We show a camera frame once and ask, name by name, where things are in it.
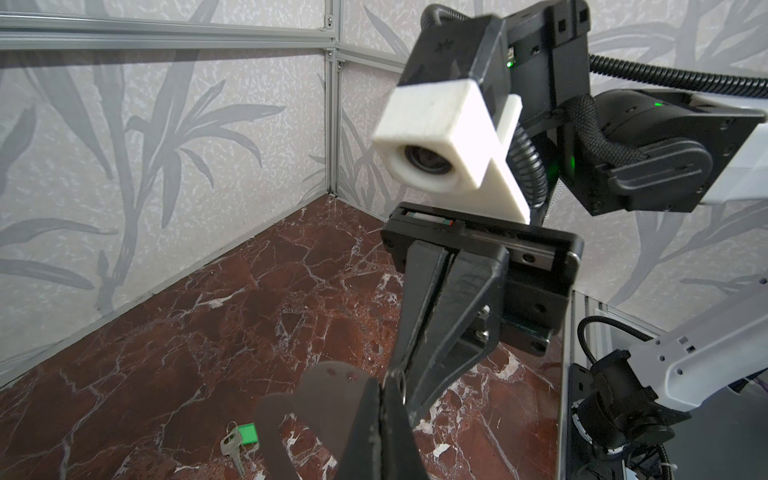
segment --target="braided cable sleeve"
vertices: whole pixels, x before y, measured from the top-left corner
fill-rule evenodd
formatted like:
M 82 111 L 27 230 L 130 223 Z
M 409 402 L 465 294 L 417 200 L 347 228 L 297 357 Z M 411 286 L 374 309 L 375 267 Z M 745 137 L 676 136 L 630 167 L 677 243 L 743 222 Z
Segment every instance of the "braided cable sleeve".
M 640 149 L 608 140 L 600 129 L 598 107 L 589 94 L 578 95 L 563 103 L 571 119 L 582 149 L 600 161 L 615 167 L 636 164 L 648 156 Z
M 656 445 L 656 448 L 659 452 L 659 463 L 666 463 L 667 465 L 661 465 L 661 478 L 663 480 L 673 480 L 674 476 L 672 475 L 672 468 L 669 466 L 670 458 L 667 455 L 667 449 L 664 448 L 664 445 Z

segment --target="leaf pattern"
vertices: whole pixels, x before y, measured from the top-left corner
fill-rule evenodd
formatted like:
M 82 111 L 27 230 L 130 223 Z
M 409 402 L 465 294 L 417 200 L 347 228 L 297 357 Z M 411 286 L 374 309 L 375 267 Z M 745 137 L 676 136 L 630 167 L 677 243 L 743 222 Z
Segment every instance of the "leaf pattern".
M 219 0 L 202 0 L 189 19 L 191 23 L 210 23 L 217 10 Z M 37 11 L 34 2 L 13 2 L 12 10 L 20 12 Z M 103 0 L 84 0 L 88 15 L 108 18 Z M 206 161 L 190 148 L 188 141 L 202 137 L 218 137 L 235 142 L 246 148 L 262 165 L 258 146 L 239 132 L 225 128 L 242 121 L 258 121 L 282 112 L 285 107 L 268 104 L 230 104 L 211 109 L 221 95 L 226 82 L 218 81 L 200 97 L 194 99 L 191 107 L 187 98 L 194 74 L 199 51 L 180 50 L 174 52 L 165 79 L 155 98 L 149 118 L 131 116 L 124 119 L 125 79 L 123 54 L 119 51 L 93 52 L 93 85 L 101 99 L 101 110 L 106 120 L 110 140 L 111 159 L 100 145 L 91 124 L 88 111 L 80 96 L 78 86 L 70 75 L 66 58 L 56 51 L 25 51 L 18 54 L 24 73 L 30 84 L 58 112 L 69 129 L 93 153 L 111 180 L 117 174 L 124 213 L 124 228 L 119 254 L 111 263 L 107 251 L 100 250 L 96 261 L 96 274 L 101 279 L 96 307 L 103 314 L 114 309 L 112 298 L 115 290 L 124 284 L 133 263 L 139 237 L 140 218 L 147 199 L 154 186 L 159 183 L 157 175 L 162 173 L 162 218 L 161 226 L 167 227 L 173 220 L 178 204 L 182 183 L 182 153 L 184 161 L 189 160 L 214 187 L 214 176 Z M 7 54 L 0 52 L 0 61 Z M 0 193 L 6 184 L 8 167 L 17 161 L 29 146 L 35 132 L 35 108 L 25 110 L 16 125 L 0 144 Z M 126 135 L 137 132 L 141 135 L 141 172 L 134 174 L 126 145 Z M 319 161 L 325 167 L 325 160 Z M 72 230 L 82 233 L 114 235 L 116 230 L 102 230 L 85 223 L 54 218 L 23 220 L 0 230 L 0 247 L 13 243 L 24 243 L 53 230 Z M 0 260 L 0 273 L 26 276 L 46 280 L 83 290 L 94 289 L 93 283 L 82 275 L 58 266 L 31 260 Z
M 399 185 L 398 190 L 392 194 L 384 175 L 373 162 L 376 152 L 372 144 L 366 145 L 362 135 L 355 127 L 352 119 L 342 108 L 341 118 L 343 126 L 339 131 L 341 140 L 341 155 L 339 159 L 339 192 L 347 199 L 362 208 L 372 211 L 376 193 L 384 199 L 384 214 L 394 210 L 398 203 L 405 197 L 408 188 Z M 349 136 L 355 141 L 360 156 L 355 158 Z M 366 177 L 366 185 L 357 187 L 360 181 Z
M 60 283 L 82 290 L 93 290 L 94 284 L 82 275 L 58 266 L 32 260 L 10 260 L 0 258 L 0 273 L 6 275 L 26 276 L 37 280 Z
M 207 127 L 199 127 L 192 130 L 186 137 L 184 137 L 184 143 L 187 143 L 194 138 L 202 137 L 218 137 L 223 138 L 224 140 L 231 140 L 250 151 L 259 162 L 259 166 L 263 167 L 261 164 L 261 153 L 259 152 L 259 148 L 251 139 L 243 134 L 226 128 L 217 127 L 216 125 L 209 125 Z
M 174 214 L 176 200 L 181 190 L 181 158 L 176 151 L 168 152 L 163 161 L 163 228 L 168 226 L 170 216 Z
M 35 108 L 27 108 L 0 144 L 0 195 L 3 195 L 8 184 L 8 169 L 29 147 L 36 123 Z
M 757 228 L 768 227 L 768 200 L 749 205 L 724 219 L 722 216 L 723 209 L 713 211 L 712 220 L 707 228 L 694 234 L 685 246 L 660 259 L 659 263 Z
M 362 7 L 365 9 L 371 24 L 379 31 L 381 36 L 384 37 L 384 40 L 389 44 L 392 51 L 395 52 L 395 55 L 408 58 L 411 51 L 406 46 L 406 43 L 389 27 L 389 25 L 387 25 L 381 18 L 374 15 L 367 6 L 363 5 Z
M 111 180 L 112 169 L 98 143 L 80 92 L 65 66 L 67 62 L 64 55 L 59 51 L 23 51 L 18 53 L 18 57 L 26 67 L 27 74 L 48 97 L 51 106 L 88 150 L 93 152 L 107 178 Z
M 96 233 L 99 235 L 115 235 L 116 230 L 102 230 L 85 223 L 62 220 L 59 218 L 33 218 L 12 223 L 0 230 L 0 247 L 14 243 L 27 243 L 37 235 L 53 230 L 72 230 L 75 232 Z
M 613 306 L 623 303 L 637 291 L 680 231 L 685 218 L 685 214 L 678 212 L 637 211 L 634 214 L 640 237 L 640 256 L 627 282 L 608 300 Z
M 738 292 L 739 290 L 743 289 L 745 286 L 748 286 L 751 283 L 754 283 L 758 280 L 763 280 L 765 278 L 766 278 L 765 273 L 758 273 L 757 275 L 738 276 L 733 280 L 731 280 L 730 282 L 720 282 L 717 280 L 706 280 L 706 279 L 697 279 L 697 278 L 683 278 L 680 281 L 680 283 L 684 283 L 687 285 L 714 286 L 719 291 L 730 296 Z
M 197 168 L 197 171 L 205 175 L 205 177 L 208 179 L 208 183 L 210 183 L 210 187 L 214 187 L 214 176 L 210 173 L 210 170 L 208 169 L 208 166 L 205 164 L 202 158 L 200 158 L 200 155 L 194 153 L 192 150 L 188 150 L 186 148 L 179 148 L 179 150 L 183 151 L 187 156 L 192 160 L 192 164 Z

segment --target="coiled cable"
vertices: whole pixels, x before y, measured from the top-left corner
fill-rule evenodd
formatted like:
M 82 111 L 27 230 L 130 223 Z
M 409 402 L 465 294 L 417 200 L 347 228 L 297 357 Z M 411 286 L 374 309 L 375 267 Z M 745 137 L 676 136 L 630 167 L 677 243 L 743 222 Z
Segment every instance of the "coiled cable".
M 735 97 L 768 98 L 768 78 L 739 77 L 680 70 L 619 60 L 618 58 L 589 56 L 589 70 L 592 73 L 624 80 L 639 81 L 661 87 L 703 93 L 733 95 Z
M 509 146 L 507 165 L 518 182 L 528 206 L 539 208 L 543 205 L 549 194 L 547 170 L 536 151 L 536 146 L 520 125 L 515 129 L 515 136 L 512 137 L 512 143 Z
M 421 26 L 422 30 L 436 25 L 442 25 L 446 22 L 453 22 L 455 20 L 469 20 L 471 17 L 465 15 L 451 7 L 440 5 L 439 3 L 433 3 L 427 5 L 422 12 Z

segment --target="white plastic part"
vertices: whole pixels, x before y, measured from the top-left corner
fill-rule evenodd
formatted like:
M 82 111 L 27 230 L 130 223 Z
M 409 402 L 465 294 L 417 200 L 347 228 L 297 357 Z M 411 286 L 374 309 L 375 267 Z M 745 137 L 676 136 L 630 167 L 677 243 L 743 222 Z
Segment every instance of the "white plastic part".
M 745 286 L 669 333 L 629 347 L 628 362 L 656 403 L 687 412 L 768 367 L 768 283 Z
M 697 95 L 708 103 L 752 108 L 768 114 L 768 99 Z M 736 152 L 723 173 L 715 180 L 702 204 L 721 204 L 732 200 L 768 198 L 768 123 L 758 124 Z
M 522 102 L 508 96 L 498 131 L 473 80 L 395 88 L 373 143 L 392 177 L 425 191 L 435 207 L 519 223 L 531 210 L 506 164 Z M 430 174 L 411 164 L 408 145 L 436 152 L 452 165 Z

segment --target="black bracket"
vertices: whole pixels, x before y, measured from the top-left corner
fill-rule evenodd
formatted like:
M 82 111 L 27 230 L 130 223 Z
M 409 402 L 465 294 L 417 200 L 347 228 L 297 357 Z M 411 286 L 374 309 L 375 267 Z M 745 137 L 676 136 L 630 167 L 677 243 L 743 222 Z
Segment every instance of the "black bracket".
M 382 240 L 406 274 L 387 379 L 414 426 L 499 341 L 546 353 L 583 247 L 571 233 L 405 202 Z

